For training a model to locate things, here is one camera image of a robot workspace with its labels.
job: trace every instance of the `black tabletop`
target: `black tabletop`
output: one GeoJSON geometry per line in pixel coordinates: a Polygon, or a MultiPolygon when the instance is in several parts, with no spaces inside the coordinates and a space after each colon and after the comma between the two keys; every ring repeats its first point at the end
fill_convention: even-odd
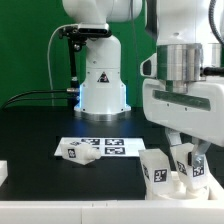
{"type": "MultiPolygon", "coordinates": [[[[62,137],[142,138],[146,148],[161,148],[169,156],[164,128],[147,121],[142,108],[113,122],[75,118],[66,107],[8,108],[0,111],[0,160],[8,162],[0,200],[144,199],[138,157],[101,157],[78,165],[54,156],[62,137]]],[[[217,155],[224,159],[224,150],[212,147],[210,169],[222,184],[217,155]]]]}

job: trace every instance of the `black and white pattern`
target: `black and white pattern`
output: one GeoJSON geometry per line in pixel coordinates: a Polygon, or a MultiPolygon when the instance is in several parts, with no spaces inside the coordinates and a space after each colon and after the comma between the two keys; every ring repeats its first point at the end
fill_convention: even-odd
{"type": "Polygon", "coordinates": [[[74,145],[74,146],[78,146],[78,145],[81,145],[82,143],[81,142],[71,142],[70,145],[74,145]]]}
{"type": "Polygon", "coordinates": [[[187,176],[187,170],[186,170],[184,164],[177,161],[177,166],[178,166],[179,171],[187,176]]]}
{"type": "Polygon", "coordinates": [[[76,158],[75,149],[68,149],[68,157],[69,158],[76,158]]]}
{"type": "Polygon", "coordinates": [[[149,171],[148,171],[147,167],[144,164],[142,166],[143,166],[145,176],[149,179],[149,171]]]}
{"type": "Polygon", "coordinates": [[[105,147],[106,155],[125,155],[124,147],[105,147]]]}
{"type": "Polygon", "coordinates": [[[124,139],[105,139],[105,145],[124,145],[124,139]]]}
{"type": "Polygon", "coordinates": [[[154,173],[155,183],[166,182],[166,180],[167,180],[167,169],[155,170],[154,173]]]}
{"type": "Polygon", "coordinates": [[[82,139],[81,141],[91,145],[100,145],[100,139],[98,138],[82,139]]]}
{"type": "Polygon", "coordinates": [[[205,174],[204,166],[199,166],[197,168],[193,167],[193,177],[202,176],[205,174]]]}

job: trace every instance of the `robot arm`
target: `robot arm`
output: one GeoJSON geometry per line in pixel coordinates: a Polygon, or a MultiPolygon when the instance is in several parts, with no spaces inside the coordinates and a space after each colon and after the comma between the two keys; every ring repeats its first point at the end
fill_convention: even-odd
{"type": "MultiPolygon", "coordinates": [[[[63,0],[67,14],[76,23],[98,24],[106,22],[125,22],[131,19],[132,0],[63,0]]],[[[142,8],[142,1],[133,1],[133,17],[142,8]]]]}
{"type": "MultiPolygon", "coordinates": [[[[147,29],[156,40],[157,52],[141,65],[148,77],[143,83],[144,113],[148,120],[166,127],[179,178],[191,193],[209,185],[205,153],[210,144],[224,146],[224,79],[215,74],[224,71],[219,68],[221,44],[209,24],[209,7],[214,2],[146,1],[147,29]],[[149,7],[156,8],[154,22],[149,7]],[[194,137],[193,144],[182,144],[180,132],[194,137]]],[[[218,33],[223,7],[223,0],[213,4],[218,33]]]]}

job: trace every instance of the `green backdrop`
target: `green backdrop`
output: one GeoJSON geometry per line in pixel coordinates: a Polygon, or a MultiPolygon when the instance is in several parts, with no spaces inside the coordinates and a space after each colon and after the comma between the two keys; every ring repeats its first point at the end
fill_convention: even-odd
{"type": "MultiPolygon", "coordinates": [[[[0,0],[0,104],[8,98],[31,90],[49,90],[47,47],[53,31],[73,23],[63,10],[61,0],[0,0]]],[[[155,51],[155,43],[145,32],[144,6],[135,20],[139,62],[155,51]]],[[[113,35],[122,45],[121,79],[127,85],[127,101],[142,106],[142,77],[136,85],[136,54],[131,22],[110,24],[113,35]]],[[[55,89],[70,85],[67,41],[54,39],[51,67],[55,89]]],[[[85,78],[85,50],[77,55],[77,70],[85,78]]],[[[31,105],[51,105],[51,102],[29,102],[31,105]]]]}

